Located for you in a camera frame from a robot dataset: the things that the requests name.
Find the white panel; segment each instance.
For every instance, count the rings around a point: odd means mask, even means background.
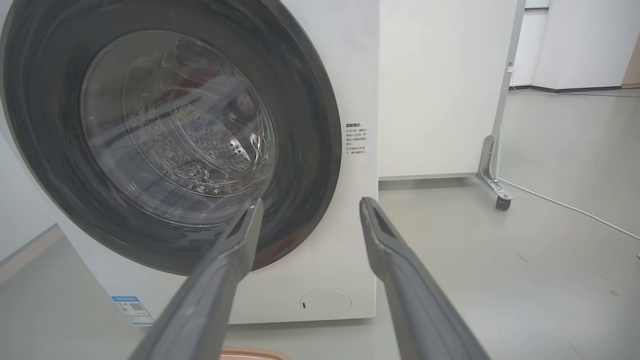
[[[531,85],[547,26],[547,10],[527,10],[522,19],[511,86]]]
[[[18,159],[0,136],[0,261],[54,223]]]
[[[381,0],[381,177],[477,171],[516,4]]]
[[[638,0],[561,0],[549,8],[533,85],[620,86],[640,31]]]
[[[524,8],[525,9],[540,9],[540,8],[548,8],[551,0],[527,0]]]

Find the warning label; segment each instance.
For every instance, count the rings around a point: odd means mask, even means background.
[[[359,122],[346,124],[344,151],[347,155],[367,153],[367,128]]]

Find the front-load washing machine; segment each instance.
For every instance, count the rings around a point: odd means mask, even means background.
[[[134,325],[258,197],[230,322],[374,316],[377,1],[1,4],[3,136]]]

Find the blue label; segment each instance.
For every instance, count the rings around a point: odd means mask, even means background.
[[[112,296],[113,301],[135,326],[151,326],[156,321],[135,296]]]

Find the washing machine door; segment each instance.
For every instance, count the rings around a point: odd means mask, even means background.
[[[28,166],[81,229],[188,275],[262,197],[254,268],[326,211],[340,121],[310,40],[274,0],[15,0],[3,100]]]

